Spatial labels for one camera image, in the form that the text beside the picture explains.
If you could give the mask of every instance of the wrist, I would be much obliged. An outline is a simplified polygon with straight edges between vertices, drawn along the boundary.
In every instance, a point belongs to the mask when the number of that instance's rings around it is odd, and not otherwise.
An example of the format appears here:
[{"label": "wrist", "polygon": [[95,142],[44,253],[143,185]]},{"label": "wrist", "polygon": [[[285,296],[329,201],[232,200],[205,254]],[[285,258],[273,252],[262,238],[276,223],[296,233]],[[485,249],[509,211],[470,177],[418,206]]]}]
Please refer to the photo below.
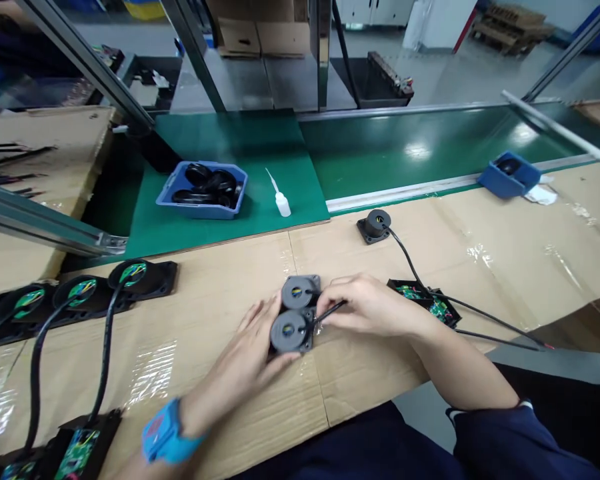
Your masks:
[{"label": "wrist", "polygon": [[205,398],[197,389],[180,399],[179,412],[180,435],[188,439],[206,435],[210,428],[220,420],[220,414],[213,405],[205,402]]}]

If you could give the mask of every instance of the blue bin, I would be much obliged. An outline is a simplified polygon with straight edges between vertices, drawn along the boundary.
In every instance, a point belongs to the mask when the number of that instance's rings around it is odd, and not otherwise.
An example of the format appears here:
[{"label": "blue bin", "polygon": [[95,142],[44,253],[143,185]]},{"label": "blue bin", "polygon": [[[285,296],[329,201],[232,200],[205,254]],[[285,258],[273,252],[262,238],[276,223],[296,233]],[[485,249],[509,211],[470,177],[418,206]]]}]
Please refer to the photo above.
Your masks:
[{"label": "blue bin", "polygon": [[[506,160],[518,162],[517,169],[511,174],[506,174],[498,165]],[[490,161],[487,168],[482,172],[478,183],[492,192],[494,195],[508,199],[526,195],[540,181],[540,170],[530,164],[524,158],[506,151],[496,160]]]},{"label": "blue bin", "polygon": [[[192,163],[205,165],[211,171],[224,169],[233,174],[236,182],[242,182],[242,192],[240,192],[240,197],[238,198],[238,202],[234,209],[223,207],[222,205],[183,205],[182,203],[174,203],[171,201],[173,194],[178,190],[188,190],[194,186],[185,178],[185,170]],[[240,212],[240,206],[242,205],[242,200],[245,198],[245,191],[247,190],[248,178],[249,176],[244,170],[231,163],[182,161],[178,163],[178,166],[172,174],[170,174],[165,186],[162,188],[162,192],[160,192],[160,195],[158,195],[155,202],[157,205],[176,209],[178,213],[184,215],[186,218],[233,220],[234,216]]]}]

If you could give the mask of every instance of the circuit board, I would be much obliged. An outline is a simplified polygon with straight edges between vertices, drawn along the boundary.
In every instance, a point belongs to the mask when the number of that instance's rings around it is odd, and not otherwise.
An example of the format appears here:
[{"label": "circuit board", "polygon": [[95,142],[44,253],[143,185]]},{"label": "circuit board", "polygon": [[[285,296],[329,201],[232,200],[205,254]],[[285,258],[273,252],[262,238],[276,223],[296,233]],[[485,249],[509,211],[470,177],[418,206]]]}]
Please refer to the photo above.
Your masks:
[{"label": "circuit board", "polygon": [[[409,287],[408,285],[397,287],[396,290],[402,293],[405,298],[408,298],[409,300],[430,299],[429,296],[424,296],[422,292],[416,290],[415,287]],[[442,322],[453,318],[452,314],[449,312],[447,304],[442,300],[438,300],[437,298],[433,299],[433,305],[429,308],[429,311]]]},{"label": "circuit board", "polygon": [[12,463],[5,467],[0,480],[28,480],[31,477],[35,462]]},{"label": "circuit board", "polygon": [[76,430],[54,480],[80,478],[99,435],[98,430]]}]

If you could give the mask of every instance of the table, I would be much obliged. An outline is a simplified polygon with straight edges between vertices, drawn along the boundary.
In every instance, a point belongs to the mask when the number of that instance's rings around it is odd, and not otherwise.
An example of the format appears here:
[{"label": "table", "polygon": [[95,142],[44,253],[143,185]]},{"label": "table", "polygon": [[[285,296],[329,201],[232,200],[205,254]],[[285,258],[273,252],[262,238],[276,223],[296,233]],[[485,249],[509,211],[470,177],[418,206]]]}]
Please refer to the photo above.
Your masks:
[{"label": "table", "polygon": [[[56,146],[0,167],[0,175],[48,175],[5,188],[42,191],[34,201],[80,219],[108,155],[109,124],[116,118],[112,107],[39,109],[0,116],[0,143],[15,142],[32,149]],[[0,292],[56,278],[64,256],[55,248],[0,233]]]},{"label": "table", "polygon": [[[600,298],[600,164],[554,176],[559,200],[546,207],[521,198],[503,202],[474,189],[386,210],[428,285],[533,330]],[[247,308],[287,276],[318,274],[323,284],[357,271],[382,280],[411,279],[394,242],[364,244],[354,225],[364,215],[341,215],[326,224],[157,257],[179,263],[177,291],[115,318],[103,411],[127,410],[101,478],[113,478],[156,410],[203,378]],[[107,275],[113,267],[88,272]],[[230,276],[218,274],[226,269]],[[515,336],[458,310],[465,330]],[[102,332],[102,319],[49,332],[37,444],[54,436],[58,425],[90,410]],[[8,375],[0,373],[0,399],[9,399],[0,413],[0,453],[21,447],[26,434],[32,344],[10,345],[19,355],[0,349],[0,372],[11,369]],[[428,380],[400,339],[325,328],[315,344],[214,430],[196,455],[197,478],[235,474]],[[486,341],[474,344],[484,352],[495,347]]]}]

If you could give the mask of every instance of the wooden pallet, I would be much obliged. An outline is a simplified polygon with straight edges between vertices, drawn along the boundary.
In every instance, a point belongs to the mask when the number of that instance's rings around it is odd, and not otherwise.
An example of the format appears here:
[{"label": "wooden pallet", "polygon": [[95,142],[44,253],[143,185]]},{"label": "wooden pallet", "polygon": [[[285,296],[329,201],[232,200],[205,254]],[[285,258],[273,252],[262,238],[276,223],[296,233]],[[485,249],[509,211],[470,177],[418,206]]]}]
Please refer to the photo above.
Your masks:
[{"label": "wooden pallet", "polygon": [[493,23],[476,22],[469,34],[471,38],[500,50],[502,55],[528,55],[541,39],[525,37]]},{"label": "wooden pallet", "polygon": [[528,27],[530,25],[542,25],[546,16],[541,13],[528,10],[519,5],[503,3],[501,5],[491,4],[487,10],[487,15],[498,18],[515,27]]}]

